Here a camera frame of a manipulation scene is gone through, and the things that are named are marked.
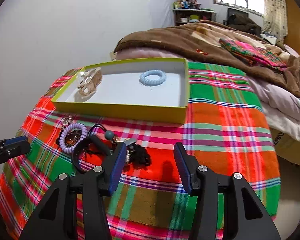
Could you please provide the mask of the dark wooden shelf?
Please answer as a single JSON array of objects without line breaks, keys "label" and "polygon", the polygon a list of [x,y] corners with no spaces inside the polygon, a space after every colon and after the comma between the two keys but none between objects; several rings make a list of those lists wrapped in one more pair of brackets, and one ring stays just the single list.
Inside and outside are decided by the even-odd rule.
[{"label": "dark wooden shelf", "polygon": [[174,25],[179,26],[187,23],[196,23],[202,20],[215,21],[216,13],[209,9],[172,9]]}]

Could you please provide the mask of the floral curtain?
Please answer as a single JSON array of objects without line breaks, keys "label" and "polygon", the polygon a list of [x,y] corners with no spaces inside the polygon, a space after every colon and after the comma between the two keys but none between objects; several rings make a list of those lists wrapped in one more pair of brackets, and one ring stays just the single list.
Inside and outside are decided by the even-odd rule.
[{"label": "floral curtain", "polygon": [[263,32],[284,41],[288,35],[286,0],[264,0]]}]

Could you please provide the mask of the dark clothes pile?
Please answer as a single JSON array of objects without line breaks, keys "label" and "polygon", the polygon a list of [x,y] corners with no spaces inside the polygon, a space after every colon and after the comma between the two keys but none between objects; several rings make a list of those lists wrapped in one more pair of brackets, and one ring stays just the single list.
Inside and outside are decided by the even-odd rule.
[{"label": "dark clothes pile", "polygon": [[258,37],[261,36],[261,27],[246,15],[230,15],[227,20],[227,26]]}]

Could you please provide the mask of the beige hair claw clip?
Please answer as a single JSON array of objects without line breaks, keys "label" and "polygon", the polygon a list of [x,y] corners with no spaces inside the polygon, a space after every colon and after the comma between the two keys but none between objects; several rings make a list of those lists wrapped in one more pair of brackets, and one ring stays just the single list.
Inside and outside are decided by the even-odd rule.
[{"label": "beige hair claw clip", "polygon": [[77,74],[77,89],[82,97],[87,97],[96,92],[98,85],[102,81],[101,68],[97,67],[89,71],[80,71]]}]

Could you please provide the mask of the black smart wristband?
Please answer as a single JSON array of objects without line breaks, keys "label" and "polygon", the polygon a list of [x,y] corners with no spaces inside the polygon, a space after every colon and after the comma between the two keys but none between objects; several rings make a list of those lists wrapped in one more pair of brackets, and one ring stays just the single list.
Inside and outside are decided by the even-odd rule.
[{"label": "black smart wristband", "polygon": [[75,146],[74,151],[71,154],[72,164],[79,174],[84,174],[86,173],[86,171],[81,168],[79,164],[79,158],[84,153],[110,156],[113,154],[115,148],[117,147],[117,144],[117,141],[111,141],[110,144],[106,144],[98,136],[95,135],[87,136]]}]

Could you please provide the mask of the pink pillow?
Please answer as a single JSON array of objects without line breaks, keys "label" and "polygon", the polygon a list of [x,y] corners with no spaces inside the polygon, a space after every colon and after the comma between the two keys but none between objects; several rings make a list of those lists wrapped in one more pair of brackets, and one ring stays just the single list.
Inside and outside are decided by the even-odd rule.
[{"label": "pink pillow", "polygon": [[171,53],[169,51],[154,48],[129,48],[121,50],[116,54],[117,60],[141,59],[151,57],[183,58],[182,56]]}]

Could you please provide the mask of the pink rhinestone hair clip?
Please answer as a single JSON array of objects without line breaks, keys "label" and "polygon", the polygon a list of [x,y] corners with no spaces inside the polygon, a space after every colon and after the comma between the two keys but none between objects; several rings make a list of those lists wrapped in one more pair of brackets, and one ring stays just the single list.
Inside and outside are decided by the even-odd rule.
[{"label": "pink rhinestone hair clip", "polygon": [[61,124],[62,124],[62,127],[61,129],[64,130],[67,126],[69,126],[73,121],[73,116],[71,115],[67,115],[67,116],[64,116],[61,120]]}]

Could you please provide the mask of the white floral quilt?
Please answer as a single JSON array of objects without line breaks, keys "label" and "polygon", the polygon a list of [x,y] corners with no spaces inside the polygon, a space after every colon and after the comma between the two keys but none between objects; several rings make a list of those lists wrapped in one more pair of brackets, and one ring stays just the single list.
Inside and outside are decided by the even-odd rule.
[{"label": "white floral quilt", "polygon": [[258,96],[269,127],[300,142],[300,98],[266,81],[247,77]]}]

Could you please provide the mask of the cardboard box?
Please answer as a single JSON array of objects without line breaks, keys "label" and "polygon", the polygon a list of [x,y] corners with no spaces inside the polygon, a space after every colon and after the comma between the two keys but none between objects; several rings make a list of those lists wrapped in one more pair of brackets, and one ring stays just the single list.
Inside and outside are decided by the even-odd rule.
[{"label": "cardboard box", "polygon": [[276,129],[270,128],[270,132],[277,155],[300,166],[300,142]]}]

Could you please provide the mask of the yellow-green shallow box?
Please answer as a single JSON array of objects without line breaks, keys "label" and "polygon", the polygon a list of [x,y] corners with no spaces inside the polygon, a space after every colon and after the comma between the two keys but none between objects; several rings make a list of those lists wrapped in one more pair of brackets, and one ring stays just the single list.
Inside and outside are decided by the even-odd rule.
[{"label": "yellow-green shallow box", "polygon": [[[83,75],[100,69],[102,80],[89,96],[79,93]],[[166,80],[156,86],[141,83],[148,70],[161,70]],[[81,68],[52,98],[65,113],[183,124],[190,98],[189,64],[181,58],[111,61]]]}]

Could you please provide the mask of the orange wooden wardrobe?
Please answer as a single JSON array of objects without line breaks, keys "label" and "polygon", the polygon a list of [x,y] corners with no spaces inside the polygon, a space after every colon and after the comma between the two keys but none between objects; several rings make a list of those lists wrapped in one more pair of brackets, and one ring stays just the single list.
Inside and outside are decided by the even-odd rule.
[{"label": "orange wooden wardrobe", "polygon": [[300,8],[294,0],[286,0],[288,35],[285,44],[300,55]]}]

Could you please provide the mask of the black elastic teal bead tie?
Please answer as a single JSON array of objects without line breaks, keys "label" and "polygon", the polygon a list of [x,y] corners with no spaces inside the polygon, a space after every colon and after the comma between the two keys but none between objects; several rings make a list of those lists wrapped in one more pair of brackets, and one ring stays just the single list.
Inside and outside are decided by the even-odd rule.
[{"label": "black elastic teal bead tie", "polygon": [[117,135],[113,131],[106,129],[102,124],[99,124],[99,123],[94,124],[89,129],[88,136],[93,135],[93,133],[95,132],[95,129],[97,129],[97,128],[101,129],[104,132],[104,138],[106,140],[110,141],[112,144],[116,144],[119,142]]}]

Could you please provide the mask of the colourful plaid cloth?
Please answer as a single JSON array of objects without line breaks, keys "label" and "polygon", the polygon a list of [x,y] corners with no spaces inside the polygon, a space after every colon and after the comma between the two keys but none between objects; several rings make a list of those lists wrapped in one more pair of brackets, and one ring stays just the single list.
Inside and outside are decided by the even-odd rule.
[{"label": "colourful plaid cloth", "polygon": [[[190,101],[185,124],[72,117],[87,127],[101,123],[120,139],[135,137],[151,156],[148,167],[125,168],[113,196],[106,198],[114,239],[187,239],[196,197],[183,189],[173,158],[182,142],[188,154],[214,172],[241,173],[271,217],[280,197],[279,164],[257,95],[239,69],[192,63]],[[0,176],[0,212],[18,238],[45,191],[61,173],[75,174],[70,157],[56,140],[67,115],[56,111],[52,97],[77,70],[58,78],[39,99],[18,131],[28,137],[31,152],[4,165]]]}]

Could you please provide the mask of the folded plaid cloth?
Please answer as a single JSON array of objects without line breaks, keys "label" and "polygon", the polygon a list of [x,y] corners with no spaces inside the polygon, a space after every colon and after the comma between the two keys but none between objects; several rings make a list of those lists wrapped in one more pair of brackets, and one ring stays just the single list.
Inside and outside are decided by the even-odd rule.
[{"label": "folded plaid cloth", "polygon": [[287,68],[275,53],[267,49],[225,38],[220,38],[219,43],[236,58],[250,66],[262,66],[281,72]]}]

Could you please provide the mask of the brown fleece blanket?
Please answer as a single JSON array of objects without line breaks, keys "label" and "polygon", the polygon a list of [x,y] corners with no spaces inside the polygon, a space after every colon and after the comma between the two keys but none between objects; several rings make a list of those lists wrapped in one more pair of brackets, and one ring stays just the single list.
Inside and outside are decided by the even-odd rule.
[{"label": "brown fleece blanket", "polygon": [[[286,65],[284,71],[250,66],[219,43],[220,38],[245,42],[275,53]],[[131,33],[119,40],[115,53],[129,48],[154,48],[169,51],[195,62],[234,67],[248,75],[279,86],[300,98],[300,57],[285,53],[261,38],[217,22],[202,20],[176,27]]]}]

